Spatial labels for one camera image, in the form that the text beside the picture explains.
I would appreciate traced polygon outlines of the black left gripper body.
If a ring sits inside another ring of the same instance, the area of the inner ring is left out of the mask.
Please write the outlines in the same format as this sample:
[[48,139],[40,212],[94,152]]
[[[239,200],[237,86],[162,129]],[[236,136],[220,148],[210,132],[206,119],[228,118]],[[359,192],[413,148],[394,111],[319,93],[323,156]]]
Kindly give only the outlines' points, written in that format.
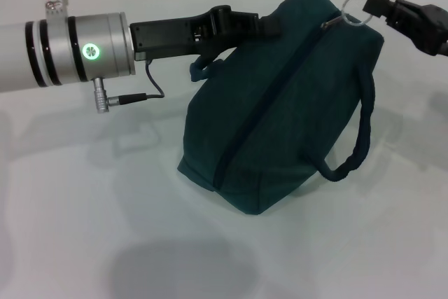
[[185,55],[217,56],[230,47],[235,12],[217,6],[192,17],[132,23],[130,33],[136,61]]

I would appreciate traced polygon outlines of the dark teal lunch bag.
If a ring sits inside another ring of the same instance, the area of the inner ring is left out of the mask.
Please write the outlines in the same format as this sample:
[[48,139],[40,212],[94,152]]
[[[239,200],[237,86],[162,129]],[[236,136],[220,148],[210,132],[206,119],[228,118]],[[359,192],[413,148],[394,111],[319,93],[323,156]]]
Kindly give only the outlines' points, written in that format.
[[370,149],[373,71],[384,40],[330,0],[285,0],[281,36],[197,59],[178,170],[257,215],[319,173],[338,182]]

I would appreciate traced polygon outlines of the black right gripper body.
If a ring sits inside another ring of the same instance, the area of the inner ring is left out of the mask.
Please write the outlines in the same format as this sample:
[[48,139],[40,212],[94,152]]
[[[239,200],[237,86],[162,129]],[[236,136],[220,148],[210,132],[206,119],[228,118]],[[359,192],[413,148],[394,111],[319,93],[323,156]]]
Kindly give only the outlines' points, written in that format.
[[448,11],[443,8],[396,0],[391,4],[386,23],[409,38],[421,52],[448,57]]

